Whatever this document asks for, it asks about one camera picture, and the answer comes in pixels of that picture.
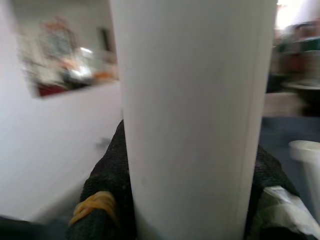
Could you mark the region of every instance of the white wall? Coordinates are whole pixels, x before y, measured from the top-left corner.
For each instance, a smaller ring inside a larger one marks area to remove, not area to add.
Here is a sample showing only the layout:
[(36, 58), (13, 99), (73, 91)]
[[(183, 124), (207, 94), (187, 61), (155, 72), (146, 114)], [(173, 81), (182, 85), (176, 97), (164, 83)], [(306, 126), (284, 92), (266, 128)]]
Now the white wall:
[[(17, 19), (17, 29), (24, 35), (23, 43), (26, 45), (24, 49), (30, 48), (34, 60), (40, 64), (48, 64), (39, 46), (43, 23), (54, 22), (56, 17), (63, 18), (74, 32), (79, 47), (91, 50), (102, 49), (98, 28), (112, 29), (107, 0), (12, 0), (11, 3)], [(96, 62), (103, 68), (101, 61)], [(43, 71), (41, 75), (43, 82), (58, 80), (52, 78), (58, 76), (48, 76), (48, 71)]]
[(0, 1), (0, 215), (33, 220), (77, 186), (121, 120), (120, 85), (33, 98), (17, 57), (13, 15)]

